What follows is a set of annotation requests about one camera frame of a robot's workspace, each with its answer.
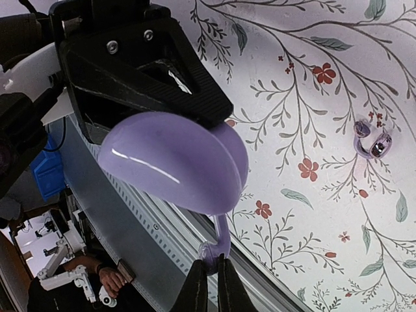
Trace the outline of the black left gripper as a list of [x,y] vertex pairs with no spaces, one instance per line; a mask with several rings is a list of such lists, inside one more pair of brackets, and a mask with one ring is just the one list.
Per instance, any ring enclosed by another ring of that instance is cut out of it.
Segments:
[[153,1],[58,1],[49,9],[82,134],[101,143],[137,112],[169,112],[214,127],[233,104],[171,10]]

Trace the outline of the aluminium front rail frame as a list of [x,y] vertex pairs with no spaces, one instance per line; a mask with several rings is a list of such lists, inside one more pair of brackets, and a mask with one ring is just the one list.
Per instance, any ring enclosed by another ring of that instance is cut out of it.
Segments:
[[61,150],[66,180],[106,252],[128,263],[134,286],[154,309],[167,311],[200,245],[214,241],[213,224],[103,172],[98,151],[70,115]]

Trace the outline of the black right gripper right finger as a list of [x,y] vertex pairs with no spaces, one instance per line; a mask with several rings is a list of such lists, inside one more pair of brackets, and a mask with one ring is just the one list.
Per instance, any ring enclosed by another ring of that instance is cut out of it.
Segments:
[[252,311],[252,302],[230,259],[220,255],[218,262],[219,311]]

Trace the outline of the floral patterned table mat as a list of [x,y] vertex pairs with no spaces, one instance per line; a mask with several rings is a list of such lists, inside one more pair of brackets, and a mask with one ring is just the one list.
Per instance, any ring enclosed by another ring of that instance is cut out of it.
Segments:
[[[182,1],[250,158],[239,250],[310,311],[415,310],[415,2]],[[354,123],[393,145],[361,158]]]

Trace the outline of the person's hand in background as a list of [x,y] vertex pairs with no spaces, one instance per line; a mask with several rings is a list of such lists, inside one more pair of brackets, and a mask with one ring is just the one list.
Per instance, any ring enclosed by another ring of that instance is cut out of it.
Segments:
[[99,265],[96,269],[100,282],[111,298],[117,298],[120,290],[127,285],[122,274],[111,267]]

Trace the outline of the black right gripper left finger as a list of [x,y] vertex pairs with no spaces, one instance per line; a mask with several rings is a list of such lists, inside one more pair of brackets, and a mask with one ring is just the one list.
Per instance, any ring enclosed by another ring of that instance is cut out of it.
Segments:
[[208,306],[207,274],[202,260],[195,260],[170,309],[171,312],[206,312]]

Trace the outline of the blue plastic storage bin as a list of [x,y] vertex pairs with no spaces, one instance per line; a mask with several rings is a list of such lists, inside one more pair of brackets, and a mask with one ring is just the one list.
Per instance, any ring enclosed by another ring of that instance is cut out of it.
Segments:
[[45,202],[66,188],[60,152],[52,151],[56,148],[53,137],[48,135],[45,149],[50,151],[42,150],[30,165],[38,190]]

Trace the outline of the light purple round earbud case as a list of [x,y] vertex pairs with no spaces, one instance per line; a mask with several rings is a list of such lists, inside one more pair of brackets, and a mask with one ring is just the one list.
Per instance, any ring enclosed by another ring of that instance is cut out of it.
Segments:
[[99,166],[138,190],[204,215],[224,215],[248,178],[248,152],[227,123],[207,130],[163,112],[128,117],[105,137]]

